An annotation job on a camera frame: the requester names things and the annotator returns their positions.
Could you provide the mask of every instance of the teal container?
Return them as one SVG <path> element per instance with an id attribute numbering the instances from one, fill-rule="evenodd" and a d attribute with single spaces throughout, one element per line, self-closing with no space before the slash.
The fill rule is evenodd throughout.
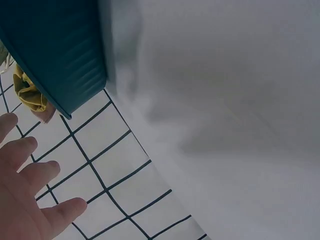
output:
<path id="1" fill-rule="evenodd" d="M 96 0 L 0 0 L 0 39 L 67 119 L 108 78 Z"/>

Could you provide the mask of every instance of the black grid lines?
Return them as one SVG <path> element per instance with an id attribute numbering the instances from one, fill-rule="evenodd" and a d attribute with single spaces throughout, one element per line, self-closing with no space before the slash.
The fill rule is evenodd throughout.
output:
<path id="1" fill-rule="evenodd" d="M 8 87 L 7 89 L 3 90 L 2 84 L 1 84 L 1 78 L 0 78 L 0 89 L 1 89 L 1 93 L 0 95 L 2 95 L 3 97 L 3 101 L 6 107 L 6 111 L 9 112 L 9 108 L 8 108 L 8 104 L 6 102 L 6 97 L 4 92 L 7 91 L 9 88 L 13 87 L 12 85 L 10 87 Z M 92 171 L 94 172 L 96 178 L 98 179 L 100 185 L 102 186 L 103 190 L 101 192 L 99 192 L 98 194 L 96 194 L 95 196 L 92 196 L 91 199 L 89 199 L 87 201 L 87 204 L 95 204 L 94 201 L 101 197 L 102 195 L 106 194 L 111 201 L 113 202 L 113 204 L 117 207 L 117 209 L 124 215 L 124 218 L 122 218 L 121 220 L 118 220 L 117 222 L 109 225 L 109 226 L 105 226 L 105 229 L 101 230 L 100 232 L 97 232 L 96 234 L 94 234 L 91 237 L 88 237 L 85 235 L 85 233 L 75 224 L 72 223 L 73 227 L 75 229 L 77 229 L 77 231 L 83 236 L 83 239 L 85 240 L 94 240 L 95 238 L 97 238 L 98 236 L 104 234 L 105 232 L 107 232 L 108 230 L 116 227 L 117 225 L 123 223 L 124 221 L 130 221 L 148 240 L 152 240 L 152 239 L 156 239 L 156 237 L 158 237 L 159 235 L 163 234 L 164 232 L 168 231 L 171 228 L 174 228 L 176 225 L 186 221 L 187 219 L 191 218 L 191 215 L 186 216 L 185 218 L 171 224 L 170 226 L 166 227 L 165 229 L 161 230 L 160 232 L 158 232 L 157 234 L 153 235 L 153 236 L 149 236 L 146 231 L 136 222 L 133 220 L 133 217 L 138 215 L 139 213 L 147 210 L 148 208 L 150 208 L 151 206 L 153 206 L 154 204 L 156 204 L 157 202 L 161 201 L 163 198 L 165 198 L 167 195 L 169 195 L 172 190 L 169 189 L 168 191 L 164 192 L 162 195 L 160 195 L 157 199 L 155 199 L 154 201 L 150 202 L 149 204 L 145 205 L 144 207 L 142 207 L 141 209 L 137 210 L 136 212 L 132 213 L 132 214 L 127 214 L 124 209 L 119 205 L 119 203 L 115 200 L 115 198 L 111 195 L 110 190 L 115 188 L 116 186 L 118 186 L 119 184 L 121 184 L 124 181 L 127 181 L 128 179 L 130 179 L 132 176 L 134 176 L 135 174 L 137 174 L 138 172 L 140 172 L 142 169 L 144 169 L 146 166 L 148 166 L 152 161 L 149 159 L 148 161 L 146 161 L 145 163 L 143 163 L 140 167 L 138 167 L 136 170 L 134 170 L 133 172 L 131 172 L 130 174 L 124 176 L 123 178 L 121 178 L 120 180 L 114 182 L 113 184 L 106 186 L 105 183 L 103 182 L 102 178 L 100 177 L 99 173 L 97 172 L 97 170 L 95 169 L 94 165 L 93 165 L 93 161 L 95 161 L 96 159 L 98 159 L 101 155 L 105 154 L 108 150 L 110 150 L 111 148 L 113 148 L 116 144 L 118 144 L 122 139 L 124 139 L 126 136 L 128 136 L 130 133 L 134 136 L 134 138 L 137 140 L 136 136 L 132 133 L 130 127 L 128 126 L 128 124 L 126 123 L 126 121 L 123 119 L 122 115 L 120 114 L 119 110 L 117 109 L 117 107 L 115 106 L 114 102 L 111 100 L 111 98 L 109 97 L 108 93 L 103 90 L 105 95 L 110 99 L 110 101 L 108 101 L 99 111 L 97 111 L 94 115 L 92 115 L 87 121 L 85 121 L 83 124 L 81 124 L 76 130 L 71 130 L 71 128 L 69 127 L 67 121 L 65 120 L 65 118 L 63 116 L 61 116 L 61 120 L 64 123 L 64 125 L 66 126 L 69 135 L 66 136 L 64 139 L 62 139 L 58 144 L 56 144 L 55 146 L 53 146 L 50 150 L 48 150 L 47 152 L 45 152 L 43 155 L 41 155 L 40 157 L 38 157 L 37 159 L 34 158 L 33 155 L 31 155 L 32 161 L 38 162 L 41 159 L 45 158 L 49 153 L 51 153 L 52 151 L 54 151 L 56 148 L 58 148 L 60 145 L 62 145 L 65 141 L 67 141 L 68 139 L 72 139 L 76 146 L 78 147 L 78 149 L 81 151 L 82 155 L 84 156 L 86 163 L 84 163 L 82 166 L 78 167 L 76 170 L 74 170 L 72 173 L 70 173 L 69 175 L 67 175 L 65 178 L 63 178 L 62 180 L 60 180 L 58 183 L 56 183 L 53 186 L 49 186 L 48 184 L 46 185 L 47 190 L 41 194 L 36 200 L 40 200 L 41 198 L 43 198 L 45 195 L 50 194 L 54 200 L 54 202 L 56 204 L 58 204 L 58 200 L 55 196 L 55 194 L 53 193 L 53 190 L 55 188 L 57 188 L 58 186 L 60 186 L 61 184 L 63 184 L 65 181 L 67 181 L 68 179 L 70 179 L 72 176 L 74 176 L 75 174 L 77 174 L 79 171 L 81 171 L 82 169 L 84 169 L 86 166 L 90 166 L 90 168 L 92 169 Z M 21 104 L 19 104 L 18 106 L 16 106 L 11 112 L 14 112 L 17 108 L 20 107 Z M 116 139 L 112 144 L 110 144 L 109 146 L 107 146 L 104 150 L 102 150 L 101 152 L 97 153 L 94 157 L 92 157 L 91 159 L 89 159 L 89 157 L 87 156 L 86 152 L 84 151 L 83 147 L 80 145 L 79 141 L 77 140 L 75 134 L 77 132 L 79 132 L 84 126 L 86 126 L 87 124 L 89 124 L 94 118 L 96 118 L 99 114 L 101 114 L 103 111 L 105 111 L 108 106 L 114 106 L 114 108 L 116 109 L 116 111 L 118 112 L 118 114 L 121 116 L 122 120 L 125 122 L 125 124 L 128 127 L 128 131 L 126 131 L 123 135 L 121 135 L 118 139 Z M 23 133 L 21 131 L 21 129 L 19 128 L 19 126 L 17 125 L 16 128 L 19 131 L 20 135 L 22 138 L 24 138 L 25 136 L 27 136 L 28 134 L 30 134 L 37 126 L 39 126 L 41 123 L 40 121 L 38 121 L 34 126 L 32 126 L 26 133 Z M 205 238 L 207 235 L 203 235 L 199 238 L 199 240 Z"/>

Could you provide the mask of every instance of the hand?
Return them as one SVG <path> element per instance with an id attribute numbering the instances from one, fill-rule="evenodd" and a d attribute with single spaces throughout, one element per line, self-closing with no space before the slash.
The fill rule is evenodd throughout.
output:
<path id="1" fill-rule="evenodd" d="M 0 116 L 0 142 L 17 123 L 18 118 L 13 113 Z M 37 146 L 34 137 L 26 137 L 0 148 L 2 240 L 52 240 L 87 208 L 87 203 L 81 198 L 73 198 L 53 207 L 38 207 L 35 195 L 58 175 L 60 167 L 56 161 L 37 162 L 17 173 Z"/>

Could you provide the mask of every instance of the yellow fabric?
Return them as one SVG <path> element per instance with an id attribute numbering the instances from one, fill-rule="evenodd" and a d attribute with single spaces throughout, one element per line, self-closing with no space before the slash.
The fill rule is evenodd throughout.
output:
<path id="1" fill-rule="evenodd" d="M 36 88 L 18 64 L 16 64 L 13 73 L 13 85 L 15 93 L 20 101 L 28 106 L 32 111 L 43 112 L 46 110 L 48 100 Z"/>

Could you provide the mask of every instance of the white tile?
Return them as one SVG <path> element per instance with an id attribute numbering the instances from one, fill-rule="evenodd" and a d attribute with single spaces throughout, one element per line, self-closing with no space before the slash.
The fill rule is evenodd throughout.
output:
<path id="1" fill-rule="evenodd" d="M 14 127 L 8 135 L 4 138 L 4 140 L 0 143 L 0 148 L 10 141 L 14 141 L 21 138 L 21 134 L 19 133 L 17 127 Z"/>
<path id="2" fill-rule="evenodd" d="M 47 188 L 47 186 L 44 186 L 44 187 L 34 196 L 34 198 L 40 197 L 40 195 L 44 194 L 46 191 L 48 191 L 48 188 Z"/>
<path id="3" fill-rule="evenodd" d="M 88 201 L 104 189 L 90 166 L 77 172 L 53 190 L 58 202 L 80 197 Z"/>
<path id="4" fill-rule="evenodd" d="M 83 240 L 84 237 L 76 229 L 75 226 L 70 224 L 61 234 L 56 236 L 53 240 Z"/>
<path id="5" fill-rule="evenodd" d="M 156 240 L 196 240 L 205 232 L 191 217 L 156 237 Z"/>
<path id="6" fill-rule="evenodd" d="M 76 130 L 85 121 L 102 109 L 109 101 L 110 100 L 104 91 L 99 92 L 72 113 L 72 119 L 67 121 L 68 125 L 73 131 Z"/>
<path id="7" fill-rule="evenodd" d="M 18 106 L 21 101 L 18 98 L 16 92 L 15 92 L 15 88 L 12 86 L 10 87 L 5 93 L 5 100 L 6 100 L 6 104 L 8 105 L 9 111 L 11 112 L 13 109 L 15 109 L 16 106 Z"/>
<path id="8" fill-rule="evenodd" d="M 108 195 L 103 194 L 89 203 L 85 212 L 74 223 L 90 238 L 124 217 Z"/>
<path id="9" fill-rule="evenodd" d="M 4 102 L 4 98 L 2 95 L 0 95 L 0 115 L 6 114 L 7 108 Z"/>
<path id="10" fill-rule="evenodd" d="M 92 164 L 108 187 L 135 171 L 148 160 L 149 157 L 130 133 Z"/>
<path id="11" fill-rule="evenodd" d="M 177 198 L 170 193 L 132 219 L 149 236 L 153 236 L 188 215 Z"/>
<path id="12" fill-rule="evenodd" d="M 37 159 L 45 154 L 68 135 L 66 126 L 56 112 L 48 124 L 41 123 L 28 134 L 38 141 L 38 147 L 33 153 L 34 158 Z"/>
<path id="13" fill-rule="evenodd" d="M 29 131 L 39 119 L 32 114 L 30 108 L 25 106 L 24 104 L 20 105 L 14 113 L 18 117 L 18 126 L 21 129 L 22 133 L 25 134 Z"/>
<path id="14" fill-rule="evenodd" d="M 127 214 L 148 205 L 170 188 L 152 163 L 110 190 L 114 199 Z"/>
<path id="15" fill-rule="evenodd" d="M 30 157 L 28 157 L 28 159 L 21 165 L 21 167 L 19 168 L 19 170 L 17 171 L 18 173 L 22 170 L 22 169 L 24 169 L 26 166 L 28 166 L 29 164 L 32 164 L 33 163 L 33 161 L 32 161 L 32 158 L 31 158 L 31 156 Z"/>
<path id="16" fill-rule="evenodd" d="M 50 193 L 40 198 L 36 203 L 38 204 L 38 207 L 41 209 L 51 208 L 56 205 L 56 202 Z"/>
<path id="17" fill-rule="evenodd" d="M 145 240 L 145 235 L 129 220 L 101 234 L 96 240 Z"/>
<path id="18" fill-rule="evenodd" d="M 49 161 L 60 165 L 60 173 L 49 183 L 51 187 L 87 162 L 72 137 L 40 160 L 42 163 Z"/>
<path id="19" fill-rule="evenodd" d="M 0 68 L 0 72 L 6 68 L 5 64 L 3 63 Z M 14 70 L 16 68 L 16 64 L 12 64 L 8 71 L 1 74 L 1 84 L 3 90 L 6 90 L 10 85 L 14 83 Z"/>
<path id="20" fill-rule="evenodd" d="M 110 105 L 77 132 L 75 137 L 91 159 L 128 130 L 116 109 Z"/>

